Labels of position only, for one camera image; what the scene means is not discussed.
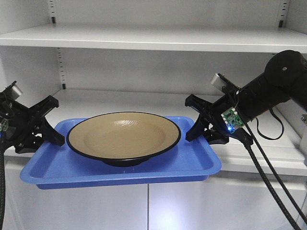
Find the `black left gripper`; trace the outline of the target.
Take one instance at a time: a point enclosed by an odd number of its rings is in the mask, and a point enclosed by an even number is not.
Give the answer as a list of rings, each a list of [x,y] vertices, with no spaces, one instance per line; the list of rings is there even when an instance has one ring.
[[[16,153],[31,153],[38,150],[44,140],[57,146],[65,143],[65,137],[56,131],[45,116],[59,101],[49,95],[32,107],[0,93],[0,152],[14,147]]]

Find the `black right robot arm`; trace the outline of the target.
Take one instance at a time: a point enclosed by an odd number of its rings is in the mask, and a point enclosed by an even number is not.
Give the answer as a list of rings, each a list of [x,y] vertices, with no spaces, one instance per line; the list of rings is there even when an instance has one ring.
[[[275,54],[262,74],[242,88],[235,86],[224,75],[214,74],[211,84],[224,95],[210,103],[195,95],[185,100],[199,113],[193,127],[186,133],[186,140],[204,136],[209,144],[226,144],[229,138],[252,145],[252,137],[241,127],[226,119],[226,111],[235,109],[243,124],[253,120],[280,103],[293,100],[307,108],[307,61],[297,51],[286,50]]]

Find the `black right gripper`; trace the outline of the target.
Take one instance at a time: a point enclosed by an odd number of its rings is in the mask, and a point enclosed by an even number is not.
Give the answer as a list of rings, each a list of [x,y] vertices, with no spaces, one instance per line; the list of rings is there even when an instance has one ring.
[[[234,93],[227,93],[214,103],[199,98],[194,94],[189,95],[185,99],[185,106],[193,108],[200,115],[192,128],[186,133],[186,140],[193,141],[204,135],[209,144],[224,145],[229,142],[230,138],[233,138],[243,145],[252,145],[253,139],[250,134],[243,128],[230,133],[221,117],[221,113],[231,107],[235,108],[237,103],[238,99]]]

